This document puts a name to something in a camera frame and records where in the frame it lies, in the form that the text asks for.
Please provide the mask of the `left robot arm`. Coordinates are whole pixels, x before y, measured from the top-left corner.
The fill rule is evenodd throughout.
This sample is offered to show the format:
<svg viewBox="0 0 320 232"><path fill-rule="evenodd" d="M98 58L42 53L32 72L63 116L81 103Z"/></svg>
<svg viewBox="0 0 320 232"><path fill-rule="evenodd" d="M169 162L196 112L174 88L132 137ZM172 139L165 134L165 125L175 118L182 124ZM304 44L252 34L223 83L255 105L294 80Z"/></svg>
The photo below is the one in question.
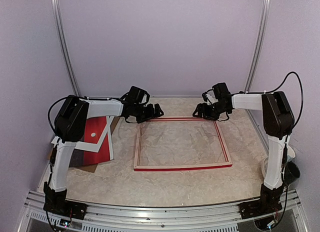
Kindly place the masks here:
<svg viewBox="0 0 320 232"><path fill-rule="evenodd" d="M66 200L67 172L70 160L77 142L85 134L87 119L97 117L133 116L138 124L159 118L164 115L159 104L150 104L148 94L132 98L125 94L121 98L85 98L68 95L61 100L63 104L54 121L50 121L54 135L58 138L57 144L50 158L49 180L44 183L43 191L46 212L73 216L77 210L86 210L83 203L73 203Z"/></svg>

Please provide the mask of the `red wooden picture frame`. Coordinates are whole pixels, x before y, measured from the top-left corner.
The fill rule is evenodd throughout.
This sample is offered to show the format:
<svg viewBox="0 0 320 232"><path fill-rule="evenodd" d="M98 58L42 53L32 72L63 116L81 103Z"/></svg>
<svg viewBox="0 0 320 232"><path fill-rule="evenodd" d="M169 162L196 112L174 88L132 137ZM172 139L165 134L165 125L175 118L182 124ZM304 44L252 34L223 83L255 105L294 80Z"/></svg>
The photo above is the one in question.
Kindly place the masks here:
<svg viewBox="0 0 320 232"><path fill-rule="evenodd" d="M232 165L223 132L215 121L165 117L138 126L135 171L208 170Z"/></svg>

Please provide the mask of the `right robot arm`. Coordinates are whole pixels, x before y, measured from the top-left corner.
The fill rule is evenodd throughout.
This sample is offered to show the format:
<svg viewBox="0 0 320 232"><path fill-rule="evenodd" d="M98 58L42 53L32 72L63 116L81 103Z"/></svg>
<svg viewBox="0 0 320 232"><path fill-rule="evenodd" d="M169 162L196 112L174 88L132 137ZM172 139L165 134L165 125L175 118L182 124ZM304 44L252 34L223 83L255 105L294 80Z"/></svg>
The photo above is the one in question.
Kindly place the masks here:
<svg viewBox="0 0 320 232"><path fill-rule="evenodd" d="M211 103L204 93L204 102L199 103L193 117L217 121L223 113L231 114L235 109L262 112L263 127L268 136L268 164L259 199L239 204L243 219L280 211L280 197L288 185L285 181L288 141L295 119L289 102L282 91L273 93L237 93L215 95Z"/></svg>

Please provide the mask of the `red and dark photo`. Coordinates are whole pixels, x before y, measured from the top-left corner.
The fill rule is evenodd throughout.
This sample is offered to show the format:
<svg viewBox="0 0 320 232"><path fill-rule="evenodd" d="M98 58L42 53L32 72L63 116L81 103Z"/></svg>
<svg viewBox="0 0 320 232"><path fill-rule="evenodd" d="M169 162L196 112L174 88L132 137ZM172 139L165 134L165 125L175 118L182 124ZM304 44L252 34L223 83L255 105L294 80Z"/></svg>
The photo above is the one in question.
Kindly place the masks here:
<svg viewBox="0 0 320 232"><path fill-rule="evenodd" d="M69 167L93 166L114 159L111 136L111 117L93 117L86 120L84 136L75 147Z"/></svg>

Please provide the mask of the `white mat board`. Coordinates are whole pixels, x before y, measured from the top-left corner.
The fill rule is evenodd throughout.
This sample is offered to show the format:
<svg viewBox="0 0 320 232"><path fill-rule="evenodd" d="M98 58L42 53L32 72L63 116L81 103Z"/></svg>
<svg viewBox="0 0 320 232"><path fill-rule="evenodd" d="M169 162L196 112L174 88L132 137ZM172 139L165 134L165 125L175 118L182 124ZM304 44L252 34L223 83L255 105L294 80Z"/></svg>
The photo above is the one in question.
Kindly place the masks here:
<svg viewBox="0 0 320 232"><path fill-rule="evenodd" d="M86 120L83 138L76 143L75 150L98 153L104 141L108 144L113 116L92 117Z"/></svg>

